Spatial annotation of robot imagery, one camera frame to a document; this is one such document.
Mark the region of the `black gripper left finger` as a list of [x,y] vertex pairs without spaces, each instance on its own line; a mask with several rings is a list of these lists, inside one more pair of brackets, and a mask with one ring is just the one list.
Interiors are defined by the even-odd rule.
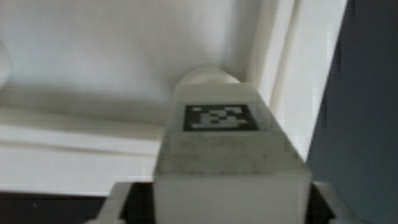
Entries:
[[156,224],[149,182],[113,185],[94,224]]

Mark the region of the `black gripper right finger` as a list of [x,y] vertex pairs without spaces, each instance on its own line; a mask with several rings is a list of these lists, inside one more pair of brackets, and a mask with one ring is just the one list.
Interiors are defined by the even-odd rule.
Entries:
[[362,224],[337,190],[325,182],[311,184],[305,224]]

